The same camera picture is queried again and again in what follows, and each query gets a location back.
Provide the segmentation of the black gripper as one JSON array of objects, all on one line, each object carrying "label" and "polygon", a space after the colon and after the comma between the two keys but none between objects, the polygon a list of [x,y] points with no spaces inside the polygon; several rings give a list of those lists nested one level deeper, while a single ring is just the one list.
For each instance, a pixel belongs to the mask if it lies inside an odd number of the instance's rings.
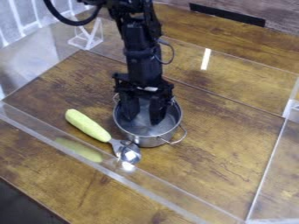
[{"label": "black gripper", "polygon": [[[115,73],[115,92],[121,96],[121,110],[129,121],[141,112],[139,99],[150,100],[150,120],[158,125],[166,117],[170,100],[174,98],[174,84],[163,78],[162,50],[125,50],[127,73]],[[155,92],[147,92],[137,87],[157,87]]]}]

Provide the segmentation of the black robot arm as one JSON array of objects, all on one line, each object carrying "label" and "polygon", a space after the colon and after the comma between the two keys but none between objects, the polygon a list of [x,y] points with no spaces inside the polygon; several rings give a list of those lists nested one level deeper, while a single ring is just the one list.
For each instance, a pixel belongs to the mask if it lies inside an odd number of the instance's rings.
[{"label": "black robot arm", "polygon": [[141,102],[149,100],[150,121],[162,122],[174,98],[174,84],[163,78],[163,56],[159,38],[162,24],[153,0],[109,0],[110,16],[125,41],[127,73],[115,73],[122,115],[133,121],[141,113]]}]

